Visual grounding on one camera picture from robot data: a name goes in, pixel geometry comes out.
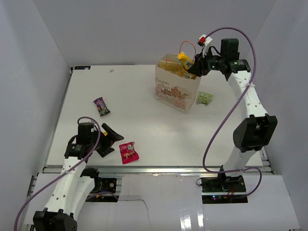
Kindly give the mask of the red candy pouch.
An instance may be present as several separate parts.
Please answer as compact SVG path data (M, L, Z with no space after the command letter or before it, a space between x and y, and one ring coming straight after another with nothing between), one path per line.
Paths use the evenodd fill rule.
M139 160L139 155L134 149L135 142L128 142L119 145L122 164L128 164L134 161Z

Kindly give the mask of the brown potato chips bag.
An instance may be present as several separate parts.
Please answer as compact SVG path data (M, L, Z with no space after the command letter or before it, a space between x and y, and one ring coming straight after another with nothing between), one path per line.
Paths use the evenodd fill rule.
M197 78L197 76L188 73L179 60L172 60L172 59L160 60L158 62L158 67L186 79L195 80Z

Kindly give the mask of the cream paper gift bag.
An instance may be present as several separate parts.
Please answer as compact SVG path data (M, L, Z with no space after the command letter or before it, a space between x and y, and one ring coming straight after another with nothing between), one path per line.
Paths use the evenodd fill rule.
M179 60L178 54L166 54L160 60ZM160 67L155 66L155 97L156 100L175 108L183 113L188 113L196 99L201 78L195 80L179 77Z

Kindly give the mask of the light green snack pouch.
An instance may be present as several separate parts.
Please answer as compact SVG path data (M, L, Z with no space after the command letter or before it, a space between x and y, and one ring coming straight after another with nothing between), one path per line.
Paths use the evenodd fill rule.
M199 91L197 94L197 103L208 105L212 102L213 98L214 95L204 91Z

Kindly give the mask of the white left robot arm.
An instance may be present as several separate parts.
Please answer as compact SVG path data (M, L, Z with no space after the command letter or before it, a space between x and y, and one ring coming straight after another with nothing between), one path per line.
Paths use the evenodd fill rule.
M66 147L62 172L53 183L55 189L43 210L33 216L37 231L76 231L77 218L89 194L98 192L102 186L99 171L87 167L90 155L96 151L105 157L114 151L112 147L124 137L106 123L79 122L77 135Z

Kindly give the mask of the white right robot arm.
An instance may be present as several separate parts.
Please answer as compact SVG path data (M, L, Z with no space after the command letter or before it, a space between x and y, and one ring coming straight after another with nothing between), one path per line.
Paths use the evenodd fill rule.
M223 192L230 191L241 179L250 158L268 145L278 124L277 117L269 115L262 106L253 85L256 70L247 60L240 59L238 47L238 39L222 39L217 55L207 48L206 52L195 56L188 69L190 74L198 77L207 75L211 70L223 74L237 99L234 107L241 110L242 122L232 135L233 151L217 172L217 185Z

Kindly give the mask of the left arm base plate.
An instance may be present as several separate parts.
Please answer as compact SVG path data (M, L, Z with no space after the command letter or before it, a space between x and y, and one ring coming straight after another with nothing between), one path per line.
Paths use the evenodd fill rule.
M87 176L94 179L95 186L91 193L116 192L117 179L101 177L98 169L96 168L86 168L83 170L81 176Z

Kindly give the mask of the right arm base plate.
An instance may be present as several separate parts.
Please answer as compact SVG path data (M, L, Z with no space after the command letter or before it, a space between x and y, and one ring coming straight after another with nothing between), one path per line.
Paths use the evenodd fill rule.
M248 203L243 177L231 182L223 182L219 177L201 177L196 185L201 187L204 205Z

